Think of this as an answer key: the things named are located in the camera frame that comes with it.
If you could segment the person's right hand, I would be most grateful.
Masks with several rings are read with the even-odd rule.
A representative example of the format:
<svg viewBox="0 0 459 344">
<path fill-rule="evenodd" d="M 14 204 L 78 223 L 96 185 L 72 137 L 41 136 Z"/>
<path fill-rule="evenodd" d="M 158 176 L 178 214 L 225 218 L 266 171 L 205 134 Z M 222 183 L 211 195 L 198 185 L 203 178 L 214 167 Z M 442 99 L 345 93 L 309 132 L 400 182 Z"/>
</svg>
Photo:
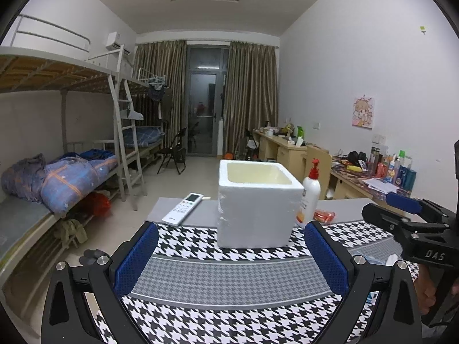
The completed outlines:
<svg viewBox="0 0 459 344">
<path fill-rule="evenodd" d="M 419 264 L 419 273 L 414 281 L 414 288 L 421 314 L 427 314 L 436 303 L 436 287 L 427 266 Z"/>
</svg>

